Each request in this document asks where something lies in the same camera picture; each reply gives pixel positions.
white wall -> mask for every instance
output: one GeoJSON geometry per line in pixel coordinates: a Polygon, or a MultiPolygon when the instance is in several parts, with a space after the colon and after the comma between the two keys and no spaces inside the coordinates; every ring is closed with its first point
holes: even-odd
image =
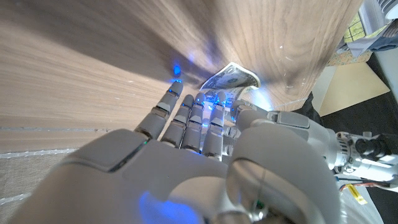
{"type": "Polygon", "coordinates": [[[398,48],[375,52],[375,54],[389,82],[391,91],[398,101],[398,48]]]}

wooden panel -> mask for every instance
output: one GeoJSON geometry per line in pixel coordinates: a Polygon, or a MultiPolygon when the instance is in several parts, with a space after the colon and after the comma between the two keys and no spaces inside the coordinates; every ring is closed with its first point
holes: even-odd
{"type": "Polygon", "coordinates": [[[360,0],[3,1],[0,126],[134,128],[180,65],[195,94],[234,61],[301,107],[360,0]]]}
{"type": "Polygon", "coordinates": [[[103,130],[1,130],[0,153],[60,149],[60,147],[63,149],[75,149],[101,137],[105,133],[106,131],[103,130]]]}

wire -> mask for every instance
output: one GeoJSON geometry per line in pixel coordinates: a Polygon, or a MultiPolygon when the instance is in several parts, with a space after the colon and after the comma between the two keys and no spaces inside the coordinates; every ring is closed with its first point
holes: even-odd
{"type": "MultiPolygon", "coordinates": [[[[347,188],[347,185],[348,184],[343,184],[340,188],[339,188],[339,191],[340,192],[342,192],[345,188],[347,188]]],[[[364,183],[364,182],[362,182],[362,183],[355,183],[355,184],[352,184],[353,186],[363,186],[363,187],[376,187],[376,186],[382,186],[382,187],[389,187],[390,186],[390,184],[388,184],[388,183],[385,183],[385,182],[376,182],[376,181],[374,181],[374,182],[366,182],[366,183],[364,183]]]]}

banknote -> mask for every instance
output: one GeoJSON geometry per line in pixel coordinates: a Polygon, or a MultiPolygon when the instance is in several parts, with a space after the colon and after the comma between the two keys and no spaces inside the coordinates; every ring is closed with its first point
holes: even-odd
{"type": "Polygon", "coordinates": [[[217,74],[209,78],[200,91],[206,95],[206,101],[214,102],[219,91],[226,95],[225,107],[231,107],[233,101],[239,100],[245,92],[258,89],[260,79],[253,72],[231,62],[217,74]]]}
{"type": "Polygon", "coordinates": [[[234,62],[231,62],[217,74],[209,78],[200,90],[220,90],[247,86],[255,86],[259,88],[260,85],[260,79],[256,74],[234,62]]]}
{"type": "Polygon", "coordinates": [[[219,91],[223,91],[226,95],[226,102],[225,107],[230,108],[232,103],[235,100],[240,100],[244,93],[249,92],[251,90],[258,89],[255,86],[247,86],[247,87],[235,87],[235,88],[228,88],[222,90],[205,90],[202,91],[206,95],[207,102],[214,102],[216,100],[216,95],[219,91]]]}

robotic hand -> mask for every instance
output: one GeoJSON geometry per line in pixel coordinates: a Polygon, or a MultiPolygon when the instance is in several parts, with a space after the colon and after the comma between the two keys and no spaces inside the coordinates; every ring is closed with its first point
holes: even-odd
{"type": "MultiPolygon", "coordinates": [[[[182,88],[173,83],[134,131],[113,131],[66,157],[10,223],[339,223],[329,168],[359,171],[342,145],[370,138],[340,133],[334,142],[333,131],[298,114],[237,101],[231,112],[241,134],[225,164],[224,93],[202,150],[202,93],[183,99],[157,141],[182,88]]],[[[359,155],[383,158],[365,144],[355,147],[359,155]]]]}

